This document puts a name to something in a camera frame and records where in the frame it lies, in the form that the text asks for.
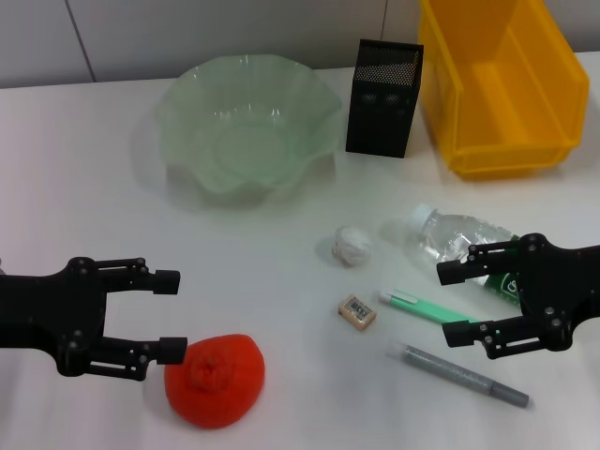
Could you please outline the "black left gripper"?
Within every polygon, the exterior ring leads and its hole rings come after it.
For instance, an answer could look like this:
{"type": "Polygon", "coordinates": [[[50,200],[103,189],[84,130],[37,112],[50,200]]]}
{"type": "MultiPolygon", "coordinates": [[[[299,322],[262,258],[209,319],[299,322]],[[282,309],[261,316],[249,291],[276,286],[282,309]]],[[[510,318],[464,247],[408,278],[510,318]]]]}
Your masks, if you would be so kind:
{"type": "Polygon", "coordinates": [[[44,352],[63,376],[88,373],[142,382],[152,361],[181,365],[188,340],[102,337],[106,292],[177,295],[180,279],[179,271],[152,272],[141,257],[97,262],[76,257],[49,276],[3,274],[1,347],[44,352]]]}

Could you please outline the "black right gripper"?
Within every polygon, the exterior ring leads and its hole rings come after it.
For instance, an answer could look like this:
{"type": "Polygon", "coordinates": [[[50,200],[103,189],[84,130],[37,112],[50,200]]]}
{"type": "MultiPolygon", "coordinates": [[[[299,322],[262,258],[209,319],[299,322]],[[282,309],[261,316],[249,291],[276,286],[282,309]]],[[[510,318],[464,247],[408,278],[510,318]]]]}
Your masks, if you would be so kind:
{"type": "Polygon", "coordinates": [[[515,272],[523,317],[442,325],[450,348],[481,342],[489,359],[528,353],[531,322],[542,348],[568,350],[575,329],[599,317],[599,246],[557,247],[541,233],[470,245],[466,260],[437,264],[442,285],[515,272]]]}

